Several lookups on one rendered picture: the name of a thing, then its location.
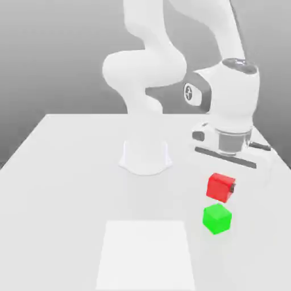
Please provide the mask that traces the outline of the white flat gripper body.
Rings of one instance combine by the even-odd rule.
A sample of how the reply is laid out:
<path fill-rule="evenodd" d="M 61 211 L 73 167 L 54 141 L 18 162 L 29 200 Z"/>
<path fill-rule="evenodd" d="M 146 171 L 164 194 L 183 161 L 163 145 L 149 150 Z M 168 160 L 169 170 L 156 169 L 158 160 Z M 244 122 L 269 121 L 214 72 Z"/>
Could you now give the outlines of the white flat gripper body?
<path fill-rule="evenodd" d="M 230 177 L 256 177 L 258 175 L 258 168 L 254 162 L 221 155 L 200 146 L 194 146 L 193 153 L 197 168 L 203 174 L 219 173 Z"/>

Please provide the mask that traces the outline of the small red cube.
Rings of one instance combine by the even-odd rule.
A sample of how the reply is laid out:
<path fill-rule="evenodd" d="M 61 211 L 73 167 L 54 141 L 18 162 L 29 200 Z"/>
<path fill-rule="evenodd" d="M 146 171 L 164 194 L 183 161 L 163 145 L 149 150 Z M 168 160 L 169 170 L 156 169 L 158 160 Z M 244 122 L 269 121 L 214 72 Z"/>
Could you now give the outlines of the small red cube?
<path fill-rule="evenodd" d="M 217 201 L 226 203 L 232 193 L 230 193 L 230 186 L 236 179 L 225 176 L 220 173 L 213 173 L 207 183 L 206 195 Z"/>

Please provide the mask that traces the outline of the small green cube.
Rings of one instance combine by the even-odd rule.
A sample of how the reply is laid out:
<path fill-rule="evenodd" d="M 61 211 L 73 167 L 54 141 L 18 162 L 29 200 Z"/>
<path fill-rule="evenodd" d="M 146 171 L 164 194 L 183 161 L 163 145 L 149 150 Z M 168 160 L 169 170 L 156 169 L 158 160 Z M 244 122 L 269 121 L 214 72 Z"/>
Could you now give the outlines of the small green cube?
<path fill-rule="evenodd" d="M 203 225 L 214 235 L 230 229 L 232 212 L 222 204 L 217 203 L 204 208 Z"/>

